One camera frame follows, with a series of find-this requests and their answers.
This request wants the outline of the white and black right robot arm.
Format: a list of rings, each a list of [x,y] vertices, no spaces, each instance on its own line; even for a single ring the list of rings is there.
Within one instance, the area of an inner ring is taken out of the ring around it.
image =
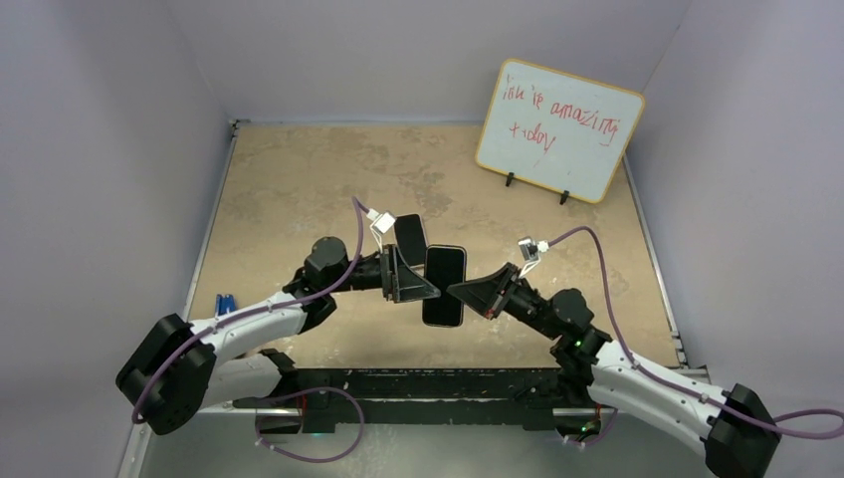
[[[573,405],[588,399],[626,412],[692,448],[718,477],[761,477],[781,435],[758,395],[701,382],[625,350],[592,324],[577,289],[544,298],[517,266],[451,285],[448,294],[486,319],[506,313],[554,341],[558,390]]]

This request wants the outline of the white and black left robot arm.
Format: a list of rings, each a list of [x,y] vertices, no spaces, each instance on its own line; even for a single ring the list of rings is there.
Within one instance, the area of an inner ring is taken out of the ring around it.
[[[178,429],[208,405],[212,377],[223,364],[318,327],[336,309],[333,292],[374,289],[397,304],[438,299],[444,291],[414,271],[393,244],[350,257],[339,238],[327,236],[315,241],[294,279],[264,301],[207,320],[163,317],[115,379],[133,405],[132,422],[159,435]]]

